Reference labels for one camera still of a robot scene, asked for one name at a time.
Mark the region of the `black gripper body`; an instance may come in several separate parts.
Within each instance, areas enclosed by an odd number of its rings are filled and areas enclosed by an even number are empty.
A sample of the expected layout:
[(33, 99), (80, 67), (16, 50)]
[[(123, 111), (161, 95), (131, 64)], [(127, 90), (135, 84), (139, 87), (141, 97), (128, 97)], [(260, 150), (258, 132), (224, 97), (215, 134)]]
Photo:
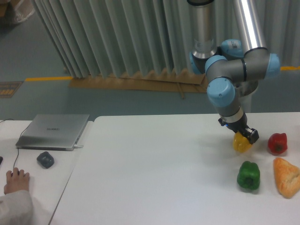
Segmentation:
[(246, 135), (247, 133), (247, 116), (243, 113), (236, 113), (233, 116), (225, 117), (220, 116), (218, 120), (221, 126), (226, 126), (228, 129), (232, 130), (234, 133), (241, 133), (242, 135)]

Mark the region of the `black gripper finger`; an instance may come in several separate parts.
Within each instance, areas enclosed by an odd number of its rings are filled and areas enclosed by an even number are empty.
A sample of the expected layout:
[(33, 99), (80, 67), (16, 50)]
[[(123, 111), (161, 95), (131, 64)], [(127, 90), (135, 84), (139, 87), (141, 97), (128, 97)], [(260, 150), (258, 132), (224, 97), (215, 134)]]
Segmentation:
[(242, 135), (249, 141), (250, 144), (254, 144), (259, 139), (258, 131), (254, 128), (243, 129)]

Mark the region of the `white sleeved forearm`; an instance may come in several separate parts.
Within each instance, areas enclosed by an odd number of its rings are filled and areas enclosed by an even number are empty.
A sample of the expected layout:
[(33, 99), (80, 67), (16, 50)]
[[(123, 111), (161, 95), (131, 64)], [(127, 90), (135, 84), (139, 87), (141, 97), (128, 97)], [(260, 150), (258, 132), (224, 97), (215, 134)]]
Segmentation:
[(20, 190), (0, 197), (1, 225), (28, 225), (33, 215), (29, 191)]

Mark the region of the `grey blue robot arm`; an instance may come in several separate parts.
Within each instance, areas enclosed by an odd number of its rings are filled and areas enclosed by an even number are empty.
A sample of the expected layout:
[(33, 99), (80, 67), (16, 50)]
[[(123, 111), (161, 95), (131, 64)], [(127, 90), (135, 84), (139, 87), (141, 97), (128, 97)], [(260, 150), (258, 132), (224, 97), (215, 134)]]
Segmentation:
[(280, 59), (268, 51), (255, 3), (232, 2), (240, 39), (227, 40), (221, 46), (215, 42), (214, 2), (189, 0), (188, 5), (194, 28), (194, 47), (190, 53), (193, 71), (205, 74), (208, 98), (220, 115), (220, 125), (240, 133), (253, 144), (259, 134), (247, 125), (235, 85), (256, 83), (280, 72)]

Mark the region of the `person's hand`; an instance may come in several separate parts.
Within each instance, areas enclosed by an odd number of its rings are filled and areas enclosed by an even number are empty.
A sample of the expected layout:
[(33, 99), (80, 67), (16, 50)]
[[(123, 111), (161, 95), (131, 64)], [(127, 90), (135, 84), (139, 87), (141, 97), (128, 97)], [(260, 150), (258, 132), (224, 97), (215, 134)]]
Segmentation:
[(23, 169), (18, 170), (15, 167), (12, 171), (6, 172), (6, 185), (4, 186), (4, 194), (11, 194), (17, 191), (29, 191), (30, 173)]

